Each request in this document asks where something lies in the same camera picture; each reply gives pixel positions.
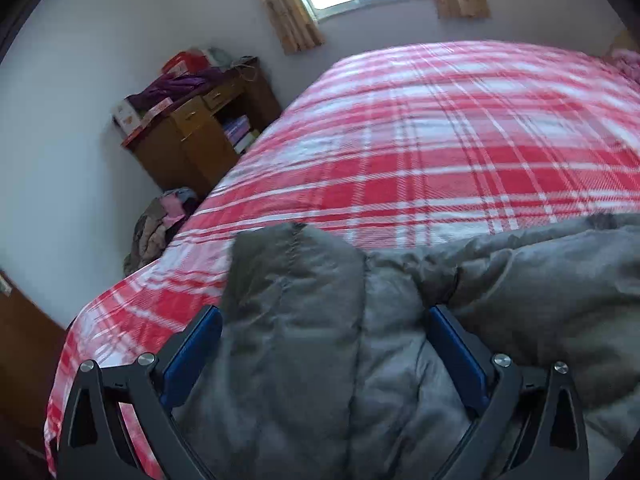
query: gray jacket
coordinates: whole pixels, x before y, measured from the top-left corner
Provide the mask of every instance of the gray jacket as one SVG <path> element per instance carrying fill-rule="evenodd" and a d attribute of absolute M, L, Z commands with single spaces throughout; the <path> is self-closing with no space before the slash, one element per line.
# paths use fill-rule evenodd
<path fill-rule="evenodd" d="M 239 234 L 180 428 L 219 480 L 430 478 L 469 427 L 425 338 L 437 303 L 520 365 L 569 364 L 604 478 L 640 426 L 633 214 L 393 251 L 304 224 Z"/>

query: silver bolt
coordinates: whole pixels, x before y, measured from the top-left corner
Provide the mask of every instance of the silver bolt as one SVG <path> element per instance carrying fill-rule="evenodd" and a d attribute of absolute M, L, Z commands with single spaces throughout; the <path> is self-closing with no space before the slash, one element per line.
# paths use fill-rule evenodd
<path fill-rule="evenodd" d="M 151 352 L 145 352 L 138 356 L 138 364 L 142 366 L 148 366 L 155 360 L 156 360 L 156 356 L 153 355 Z"/>
<path fill-rule="evenodd" d="M 569 371 L 569 367 L 567 366 L 566 363 L 563 363 L 562 361 L 558 361 L 556 364 L 554 364 L 554 370 L 559 374 L 564 375 Z"/>
<path fill-rule="evenodd" d="M 511 358 L 507 354 L 494 355 L 494 363 L 502 368 L 508 368 L 511 366 Z"/>
<path fill-rule="evenodd" d="M 90 370 L 94 369 L 94 362 L 91 360 L 87 360 L 82 362 L 82 364 L 80 365 L 80 371 L 81 372 L 88 372 Z"/>

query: wall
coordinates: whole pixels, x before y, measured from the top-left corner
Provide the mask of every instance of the wall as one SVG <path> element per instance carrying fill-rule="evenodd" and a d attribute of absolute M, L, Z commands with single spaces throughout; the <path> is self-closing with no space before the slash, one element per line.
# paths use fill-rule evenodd
<path fill-rule="evenodd" d="M 109 110 L 181 46 L 163 0 L 42 0 L 0 64 L 0 267 L 68 325 L 122 277 L 158 188 Z"/>
<path fill-rule="evenodd" d="M 327 18 L 324 46 L 284 56 L 260 0 L 173 1 L 186 20 L 185 46 L 212 43 L 235 56 L 260 56 L 283 104 L 335 61 L 366 50 L 491 38 L 603 54 L 622 29 L 606 0 L 489 0 L 492 19 L 452 22 L 438 20 L 433 0 L 409 0 Z"/>

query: bed sheet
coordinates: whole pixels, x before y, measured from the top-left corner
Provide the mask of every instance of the bed sheet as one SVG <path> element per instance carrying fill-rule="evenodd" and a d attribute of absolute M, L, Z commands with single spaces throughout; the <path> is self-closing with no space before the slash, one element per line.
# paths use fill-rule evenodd
<path fill-rule="evenodd" d="M 361 248 L 397 248 L 638 210 L 638 132 L 640 87 L 585 54 L 484 41 L 338 62 L 261 135 L 160 260 L 78 315 L 46 443 L 60 436 L 83 360 L 105 367 L 156 352 L 219 300 L 237 232 L 308 222 Z M 159 478 L 134 413 L 124 416 Z M 53 471 L 48 446 L 47 459 Z"/>

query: plaid bedspread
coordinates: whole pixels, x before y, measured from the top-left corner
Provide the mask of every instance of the plaid bedspread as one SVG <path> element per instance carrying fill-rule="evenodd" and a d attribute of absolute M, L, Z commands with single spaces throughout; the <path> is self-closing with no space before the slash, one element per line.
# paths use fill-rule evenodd
<path fill-rule="evenodd" d="M 463 42 L 337 63 L 260 137 L 160 260 L 78 315 L 45 441 L 60 436 L 83 360 L 130 363 L 218 301 L 237 232 L 309 222 L 362 248 L 392 248 L 638 210 L 639 132 L 640 87 L 584 54 Z M 124 416 L 158 478 L 132 410 Z"/>

